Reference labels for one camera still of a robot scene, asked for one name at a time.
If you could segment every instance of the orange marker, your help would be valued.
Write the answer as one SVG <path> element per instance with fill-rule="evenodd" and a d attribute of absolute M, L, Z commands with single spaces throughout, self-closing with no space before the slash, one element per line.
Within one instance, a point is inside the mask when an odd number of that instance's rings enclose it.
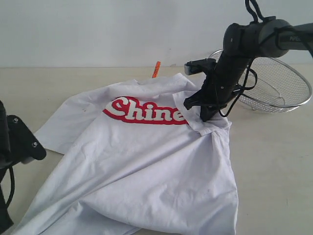
<path fill-rule="evenodd" d="M 153 72 L 152 78 L 157 77 L 158 70 L 160 69 L 160 66 L 161 66 L 161 62 L 158 61 L 158 62 L 156 63 L 155 71 Z"/>

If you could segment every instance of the table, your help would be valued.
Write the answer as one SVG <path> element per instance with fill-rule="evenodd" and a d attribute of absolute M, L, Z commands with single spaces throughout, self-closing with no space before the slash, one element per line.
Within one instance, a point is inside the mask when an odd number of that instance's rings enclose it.
<path fill-rule="evenodd" d="M 293 67 L 313 84 L 312 65 Z M 35 132 L 70 96 L 119 81 L 146 79 L 151 77 L 153 70 L 0 69 L 0 99 L 8 115 L 19 116 Z M 183 68 L 161 68 L 159 76 L 177 72 L 183 73 Z M 239 192 L 238 234 L 312 234 L 313 102 L 284 114 L 265 114 L 236 104 L 229 120 L 233 122 L 231 162 Z M 16 192 L 9 213 L 16 224 L 61 157 L 48 151 L 43 161 L 14 166 Z M 2 187 L 8 195 L 8 174 Z M 160 234 L 163 233 L 147 230 L 137 233 Z"/>

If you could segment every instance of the white wall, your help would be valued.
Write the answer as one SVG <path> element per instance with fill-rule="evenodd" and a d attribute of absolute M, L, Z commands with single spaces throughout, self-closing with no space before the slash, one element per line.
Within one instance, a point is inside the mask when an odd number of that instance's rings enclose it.
<path fill-rule="evenodd" d="M 263 15 L 313 22 L 312 0 L 258 0 Z M 0 67 L 182 65 L 222 47 L 244 0 L 0 0 Z M 290 52 L 287 63 L 311 63 Z"/>

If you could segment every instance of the t-shirt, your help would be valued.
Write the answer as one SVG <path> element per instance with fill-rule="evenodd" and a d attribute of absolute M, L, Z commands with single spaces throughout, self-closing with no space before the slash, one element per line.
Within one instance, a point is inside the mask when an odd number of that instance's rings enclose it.
<path fill-rule="evenodd" d="M 177 74 L 65 101 L 36 137 L 66 154 L 13 234 L 235 234 L 230 122 L 185 109 L 198 89 Z"/>

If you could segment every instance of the wire mesh basket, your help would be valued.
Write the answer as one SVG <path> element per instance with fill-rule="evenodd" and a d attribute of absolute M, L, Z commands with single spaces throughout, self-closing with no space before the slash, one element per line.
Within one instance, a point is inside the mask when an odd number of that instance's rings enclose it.
<path fill-rule="evenodd" d="M 212 53 L 209 58 L 218 59 L 223 50 Z M 250 91 L 244 91 L 239 100 L 268 113 L 284 113 L 307 103 L 312 96 L 309 82 L 295 69 L 275 58 L 256 58 L 251 66 L 258 74 L 258 83 Z M 242 85 L 246 72 L 241 76 Z M 247 87 L 253 86 L 255 78 L 249 74 Z"/>

